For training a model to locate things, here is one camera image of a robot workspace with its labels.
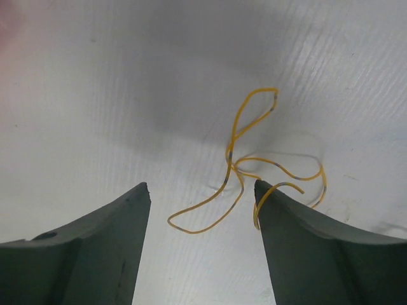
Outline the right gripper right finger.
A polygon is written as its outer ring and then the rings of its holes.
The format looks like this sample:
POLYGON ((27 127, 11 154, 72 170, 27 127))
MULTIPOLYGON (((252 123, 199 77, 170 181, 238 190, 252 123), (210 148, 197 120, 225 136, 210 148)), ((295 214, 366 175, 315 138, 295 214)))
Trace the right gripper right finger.
POLYGON ((254 185, 277 304, 405 304, 406 240, 337 221, 254 185))

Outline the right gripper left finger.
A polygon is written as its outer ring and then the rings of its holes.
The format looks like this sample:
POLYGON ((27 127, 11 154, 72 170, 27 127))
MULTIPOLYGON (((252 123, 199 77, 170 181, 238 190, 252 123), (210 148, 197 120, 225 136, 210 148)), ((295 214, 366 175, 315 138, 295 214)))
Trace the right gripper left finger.
POLYGON ((1 304, 131 304, 151 200, 142 182, 32 240, 1 244, 1 304))

